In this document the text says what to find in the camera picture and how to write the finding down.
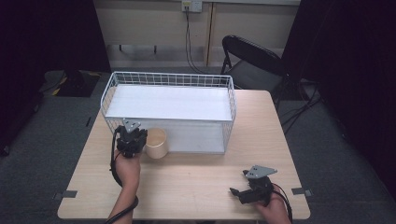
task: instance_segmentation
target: wall outlet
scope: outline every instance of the wall outlet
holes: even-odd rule
[[[181,11],[187,11],[186,8],[189,11],[192,11],[192,3],[191,3],[191,1],[181,1]]]
[[[181,11],[202,12],[202,1],[181,1]]]

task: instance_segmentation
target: human hand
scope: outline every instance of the human hand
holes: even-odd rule
[[[116,149],[116,170],[117,175],[122,182],[122,187],[133,187],[139,186],[140,179],[140,157],[141,153],[136,153],[132,158],[125,158]]]
[[[274,190],[279,192],[279,187],[274,185]],[[270,202],[266,207],[262,203],[255,203],[254,205],[269,224],[290,224],[285,203],[279,195],[272,193]]]

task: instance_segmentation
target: black curtain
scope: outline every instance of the black curtain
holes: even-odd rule
[[[302,0],[282,60],[319,91],[396,199],[396,3]]]
[[[93,1],[1,1],[0,150],[32,113],[45,73],[68,68],[111,72]]]

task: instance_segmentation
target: gray carpet floor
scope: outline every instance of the gray carpet floor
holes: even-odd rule
[[[202,69],[219,73],[219,68]],[[122,70],[195,73],[188,67]],[[59,76],[59,72],[48,74],[48,85]],[[103,223],[61,220],[57,217],[61,201],[52,198],[67,188],[108,78],[109,74],[102,75],[90,98],[45,92],[38,111],[10,146],[10,155],[0,158],[0,223]],[[281,122],[303,104],[283,101]],[[311,217],[294,223],[396,223],[396,203],[370,164],[342,135],[335,115],[322,102],[306,110],[286,134],[302,185],[314,194],[307,197]]]

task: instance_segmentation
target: wire mesh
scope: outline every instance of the wire mesh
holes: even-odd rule
[[[142,72],[114,72],[107,83],[101,99],[101,111],[111,132],[122,125],[122,119],[107,118],[106,112],[119,85],[147,85],[169,86],[186,88],[224,88],[228,92],[228,100],[232,121],[222,122],[222,144],[227,147],[233,121],[236,115],[236,100],[233,89],[233,79],[222,75],[196,75],[196,74],[167,74],[167,73],[142,73]]]

